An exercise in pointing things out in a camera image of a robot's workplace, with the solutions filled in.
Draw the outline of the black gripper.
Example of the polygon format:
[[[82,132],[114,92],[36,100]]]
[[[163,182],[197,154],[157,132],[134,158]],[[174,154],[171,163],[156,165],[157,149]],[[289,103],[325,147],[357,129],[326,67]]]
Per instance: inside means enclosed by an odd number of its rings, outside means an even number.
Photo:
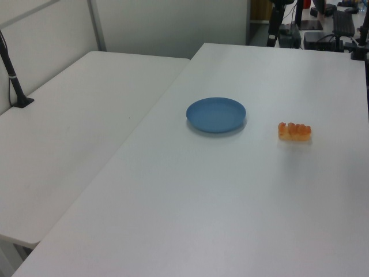
[[[278,34],[278,30],[282,23],[283,17],[284,17],[284,5],[280,3],[274,4],[269,20],[269,29],[268,29],[269,35]],[[273,36],[273,46],[276,45],[276,42],[277,36]],[[272,46],[271,36],[268,36],[267,46]]]

